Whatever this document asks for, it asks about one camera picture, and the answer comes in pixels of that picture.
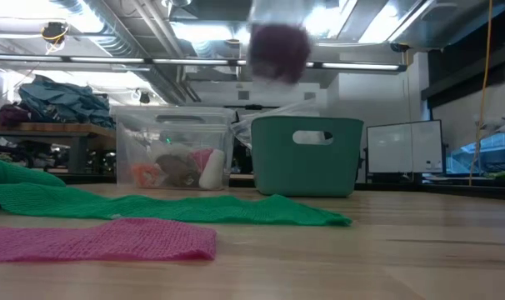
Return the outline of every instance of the yellow cord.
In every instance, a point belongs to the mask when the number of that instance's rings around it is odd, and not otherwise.
[[[66,33],[68,33],[69,31],[69,26],[66,27],[66,30],[60,34],[58,34],[56,37],[45,37],[43,36],[43,32],[45,31],[45,28],[42,28],[42,38],[45,38],[47,40],[55,40],[55,39],[59,39],[61,37],[63,37],[64,35],[66,35]]]
[[[471,161],[471,170],[469,171],[469,186],[473,185],[473,171],[475,169],[475,162],[480,155],[480,131],[484,122],[484,103],[486,100],[486,86],[488,85],[488,72],[489,72],[489,57],[490,57],[490,46],[492,40],[492,16],[493,16],[493,0],[489,0],[489,11],[487,16],[487,41],[486,41],[486,67],[484,69],[484,82],[482,84],[482,101],[480,102],[480,116],[478,118],[477,125],[477,141],[475,147],[475,154]]]

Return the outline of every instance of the workbench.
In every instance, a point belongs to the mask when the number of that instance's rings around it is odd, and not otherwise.
[[[16,127],[0,124],[0,137],[16,137],[25,141],[56,143],[69,146],[70,173],[84,173],[89,150],[114,150],[114,130],[93,124],[24,122]]]
[[[78,186],[109,197],[193,192]],[[351,227],[198,224],[217,230],[215,261],[0,263],[3,299],[505,299],[505,201],[418,192],[295,198]],[[0,226],[87,228],[103,220],[24,217]]]

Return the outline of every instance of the fluorescent light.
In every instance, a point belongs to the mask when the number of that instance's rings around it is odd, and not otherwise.
[[[359,43],[382,43],[399,27],[401,16],[398,10],[387,3],[360,37]]]
[[[62,58],[61,57],[54,57],[54,56],[39,56],[39,55],[32,55],[32,56],[27,56],[27,55],[4,55],[0,54],[0,60],[7,60],[7,61],[31,61],[31,62],[61,62]]]
[[[71,57],[74,63],[144,63],[143,58]]]
[[[233,38],[230,28],[225,25],[194,25],[171,22],[172,30],[177,38],[191,43],[206,41],[225,41]]]
[[[342,9],[342,13],[336,22],[333,22],[333,26],[328,31],[327,38],[335,38],[342,31],[343,26],[353,13],[354,7],[356,6],[358,0],[340,0],[339,7]]]
[[[391,37],[389,37],[388,41],[393,42],[395,41],[404,31],[412,25],[412,23],[421,16],[422,13],[425,13],[428,7],[430,7],[434,3],[434,0],[427,0],[416,12],[413,13],[413,15],[406,20],[405,23],[401,25],[393,34]]]
[[[159,58],[153,59],[154,63],[159,64],[183,64],[183,65],[210,65],[210,66],[227,66],[226,59],[168,59]]]
[[[409,18],[404,21],[406,16],[401,16],[393,4],[388,2],[386,6],[372,20],[369,27],[360,37],[359,43],[382,43],[386,40],[394,41],[397,39],[412,23],[421,16],[435,0],[427,0]]]
[[[338,62],[324,62],[324,68],[341,68],[353,70],[383,70],[383,71],[397,71],[398,65],[381,65],[381,64],[366,64],[366,63],[338,63]]]
[[[234,38],[241,43],[248,43],[251,39],[251,33],[243,26],[234,34]]]
[[[339,7],[315,7],[304,20],[304,27],[313,36],[336,37],[353,12],[357,0],[340,0]]]
[[[32,33],[0,33],[0,38],[11,38],[11,39],[19,39],[19,38],[41,38],[41,34],[32,34]]]

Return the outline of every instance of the white object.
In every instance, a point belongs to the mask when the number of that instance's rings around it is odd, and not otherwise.
[[[367,128],[370,173],[442,173],[440,121]]]
[[[214,149],[199,178],[199,187],[209,190],[222,188],[224,163],[225,153]]]

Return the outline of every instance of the pink mesh fabric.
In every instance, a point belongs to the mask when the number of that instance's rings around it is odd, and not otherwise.
[[[155,218],[86,229],[0,227],[0,262],[213,260],[215,252],[214,230]]]

